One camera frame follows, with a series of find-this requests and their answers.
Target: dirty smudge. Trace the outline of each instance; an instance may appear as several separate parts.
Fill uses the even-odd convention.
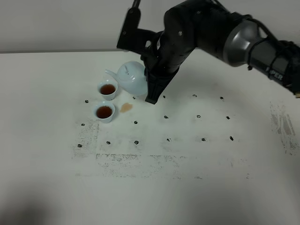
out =
[[[178,148],[176,141],[173,141],[174,139],[171,139],[168,136],[161,137],[159,145],[163,150],[163,154],[174,154],[180,151],[180,148]]]
[[[132,107],[133,107],[132,104],[129,104],[129,103],[127,103],[127,102],[124,103],[124,104],[122,105],[122,107],[121,107],[120,113],[125,113],[125,112],[131,110]]]
[[[95,154],[99,132],[99,122],[88,119],[85,126],[80,127],[80,131],[75,138],[76,144],[72,147],[75,158],[85,158]]]
[[[270,112],[272,131],[280,137],[285,154],[296,155],[300,151],[300,146],[285,106],[270,103]]]
[[[140,154],[145,150],[145,141],[143,136],[132,135],[123,142],[127,146],[127,151],[131,154]]]
[[[203,140],[202,139],[205,139],[205,138],[203,138],[203,137],[200,137],[200,136],[196,136],[195,137],[195,142],[199,142],[199,143],[201,143],[201,142],[203,142]]]
[[[100,175],[124,178],[181,179],[180,168],[188,160],[185,156],[97,154]]]

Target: white teacup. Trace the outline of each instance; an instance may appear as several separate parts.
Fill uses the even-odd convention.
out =
[[[108,85],[108,84],[114,86],[114,89],[115,89],[115,90],[114,90],[114,92],[111,93],[111,94],[103,94],[103,93],[101,92],[101,88],[103,88],[103,86]],[[115,81],[112,81],[112,80],[102,81],[101,83],[98,84],[97,89],[98,89],[98,91],[100,92],[100,94],[103,96],[103,98],[104,98],[105,100],[110,101],[110,100],[113,100],[113,99],[116,97],[116,93],[117,93],[117,90],[118,90],[118,83],[115,82]]]
[[[100,118],[97,116],[97,110],[103,106],[107,106],[109,108],[111,108],[112,110],[112,114],[109,116],[109,117],[106,117],[106,118]],[[95,107],[94,107],[94,110],[93,110],[93,113],[94,115],[97,117],[97,119],[99,119],[102,123],[109,123],[110,121],[112,121],[113,119],[113,115],[114,115],[114,111],[115,111],[115,107],[113,105],[113,103],[111,102],[99,102]]]

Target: white wall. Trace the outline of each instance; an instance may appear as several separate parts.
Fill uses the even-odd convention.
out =
[[[113,49],[133,0],[2,0],[0,51]],[[140,27],[163,30],[167,9],[182,0],[142,0]],[[252,14],[278,38],[300,43],[299,0],[222,0]]]

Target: black cable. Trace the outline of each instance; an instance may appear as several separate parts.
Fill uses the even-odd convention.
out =
[[[139,8],[141,0],[134,0],[132,4],[132,8]]]
[[[213,1],[217,6],[221,7],[223,10],[229,13],[229,11],[218,0],[213,0]]]
[[[253,19],[253,18],[248,18],[248,20],[255,22],[258,25],[258,27],[260,27],[266,33],[268,38],[270,40],[272,40],[275,44],[277,44],[282,49],[285,48],[285,46],[280,41],[278,41],[278,39],[272,34],[272,32],[262,22],[260,22],[259,20]]]

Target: tea stain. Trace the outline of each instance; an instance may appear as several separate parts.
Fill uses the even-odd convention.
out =
[[[120,110],[120,113],[126,113],[127,111],[131,110],[133,107],[132,104],[129,104],[129,103],[124,103],[121,107],[121,110]]]

